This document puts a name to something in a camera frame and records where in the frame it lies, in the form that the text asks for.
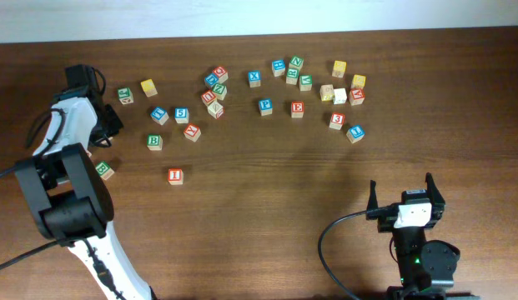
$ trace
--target wooden table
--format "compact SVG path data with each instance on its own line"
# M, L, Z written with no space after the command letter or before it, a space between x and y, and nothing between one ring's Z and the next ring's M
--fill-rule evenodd
M272 60L295 54L311 92L272 75ZM343 79L331 77L335 59L348 63ZM448 204L428 239L462 250L454 291L518 299L518 27L0 45L0 170L30 155L31 122L77 63L104 73L104 99L124 123L112 148L90 150L116 171L106 183L119 239L162 299L341 295L318 259L321 231L365 209L370 179L389 204L424 188L426 172ZM218 65L229 70L229 95L214 120L199 96ZM255 69L262 86L252 89ZM322 84L348 87L354 73L367 76L363 105L319 100ZM158 96L143 95L147 78ZM134 104L119 103L121 87ZM259 115L261 98L272 99L272 116ZM289 115L296 100L303 119ZM156 106L188 107L198 142L173 119L153 122ZM364 139L351 144L347 126L329 129L332 112L360 124ZM150 133L162 135L162 152L147 149ZM167 183L175 167L181 187ZM389 240L361 217L332 231L324 253L348 287L382 292L400 284ZM15 177L1 179L0 263L45 242ZM103 299L66 249L0 272L0 299L64 298Z

